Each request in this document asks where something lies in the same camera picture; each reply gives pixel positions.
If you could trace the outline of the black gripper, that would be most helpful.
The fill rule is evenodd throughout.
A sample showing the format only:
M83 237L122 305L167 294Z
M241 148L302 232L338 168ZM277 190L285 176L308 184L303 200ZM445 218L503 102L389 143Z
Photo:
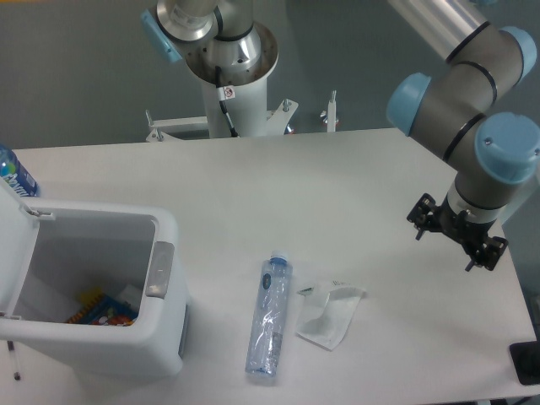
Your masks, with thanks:
M438 232L460 244L470 258L465 267L466 272L470 272L473 267L493 271L508 247L506 238L488 236L492 221L474 223L468 219L465 210L454 213L447 201L438 207L428 193L416 202L407 221L417 230L415 240L420 240L425 232Z

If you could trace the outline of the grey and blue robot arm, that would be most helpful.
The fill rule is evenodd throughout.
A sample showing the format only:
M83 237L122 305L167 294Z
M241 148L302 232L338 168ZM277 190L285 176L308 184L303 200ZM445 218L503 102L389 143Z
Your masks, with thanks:
M495 28L467 1L395 1L393 8L439 53L448 73L405 78L386 107L388 121L456 171L442 203L424 194L408 221L458 243L471 267L493 270L505 238L489 230L539 165L539 128L509 112L486 116L534 68L534 39ZM202 85L213 138L282 136L296 105L267 109L275 37L250 1L158 1L141 24L168 62L184 61Z

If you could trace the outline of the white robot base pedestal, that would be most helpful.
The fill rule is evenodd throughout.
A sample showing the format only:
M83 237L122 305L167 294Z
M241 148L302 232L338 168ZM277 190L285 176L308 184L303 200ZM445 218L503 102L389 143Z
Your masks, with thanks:
M290 121L299 104L284 99L267 108L267 80L278 64L272 32L256 22L235 41L212 39L184 56L200 83L204 116L154 120L146 114L150 143L172 141L175 133L206 130L210 138L283 136L294 132Z

